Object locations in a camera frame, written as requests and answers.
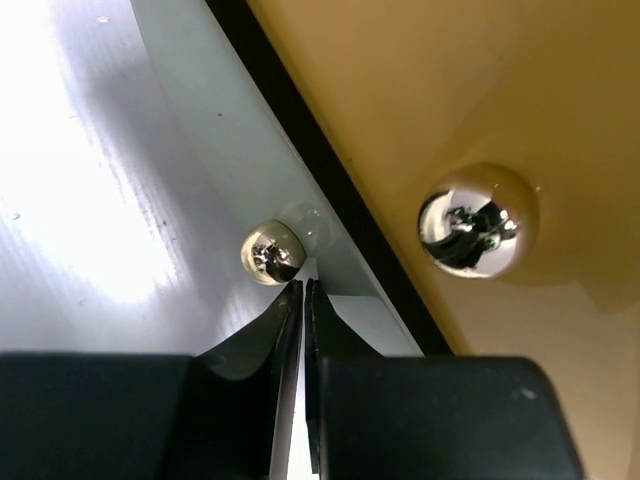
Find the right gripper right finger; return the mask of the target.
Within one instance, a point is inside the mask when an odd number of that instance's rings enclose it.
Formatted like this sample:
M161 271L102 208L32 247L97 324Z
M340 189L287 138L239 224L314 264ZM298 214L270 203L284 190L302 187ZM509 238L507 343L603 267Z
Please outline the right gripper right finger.
M307 283L306 422L322 479L581 479L556 391L524 357L385 357Z

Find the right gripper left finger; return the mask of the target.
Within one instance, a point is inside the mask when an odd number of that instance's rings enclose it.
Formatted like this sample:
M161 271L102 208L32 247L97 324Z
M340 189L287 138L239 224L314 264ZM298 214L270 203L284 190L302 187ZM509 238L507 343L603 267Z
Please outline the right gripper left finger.
M303 285L197 355L1 357L5 479L283 479Z

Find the yellow drawer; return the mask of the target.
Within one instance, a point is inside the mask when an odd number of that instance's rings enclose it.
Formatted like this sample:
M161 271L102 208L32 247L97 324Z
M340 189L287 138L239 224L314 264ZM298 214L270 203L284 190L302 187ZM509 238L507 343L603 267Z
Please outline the yellow drawer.
M591 479L639 475L639 5L254 1L266 32L446 338L539 363ZM436 184L518 174L539 208L507 273L422 249Z

